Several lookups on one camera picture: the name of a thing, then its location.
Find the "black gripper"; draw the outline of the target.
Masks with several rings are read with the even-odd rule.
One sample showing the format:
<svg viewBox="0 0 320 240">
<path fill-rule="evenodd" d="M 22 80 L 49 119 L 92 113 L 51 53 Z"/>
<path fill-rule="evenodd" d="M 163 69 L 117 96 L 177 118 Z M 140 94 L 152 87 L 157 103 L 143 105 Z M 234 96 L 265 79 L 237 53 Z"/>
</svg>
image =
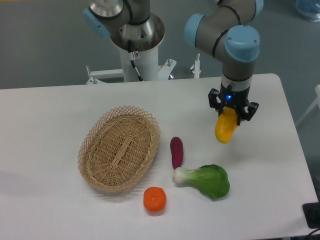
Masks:
<svg viewBox="0 0 320 240">
<path fill-rule="evenodd" d="M 248 100 L 251 82 L 252 77 L 235 81 L 222 76 L 220 91 L 212 88 L 208 93 L 209 106 L 218 113 L 218 116 L 223 113 L 225 107 L 235 109 L 238 126 L 241 122 L 250 121 L 259 108 L 257 102 Z"/>
</svg>

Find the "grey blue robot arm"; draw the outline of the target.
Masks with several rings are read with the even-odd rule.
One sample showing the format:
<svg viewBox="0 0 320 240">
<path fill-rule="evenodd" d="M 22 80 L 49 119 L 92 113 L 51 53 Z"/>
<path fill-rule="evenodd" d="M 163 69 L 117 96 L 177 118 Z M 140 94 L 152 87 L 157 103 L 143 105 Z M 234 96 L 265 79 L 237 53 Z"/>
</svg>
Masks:
<svg viewBox="0 0 320 240">
<path fill-rule="evenodd" d="M 212 89 L 211 108 L 222 114 L 236 113 L 238 123 L 249 121 L 259 104 L 248 100 L 260 35 L 249 26 L 263 9 L 262 0 L 218 0 L 218 11 L 210 16 L 192 15 L 184 26 L 184 38 L 193 47 L 222 63 L 220 89 Z M 101 38 L 110 38 L 122 55 L 124 80 L 159 80 L 157 51 L 164 39 L 162 20 L 150 10 L 148 0 L 92 0 L 83 17 Z"/>
</svg>

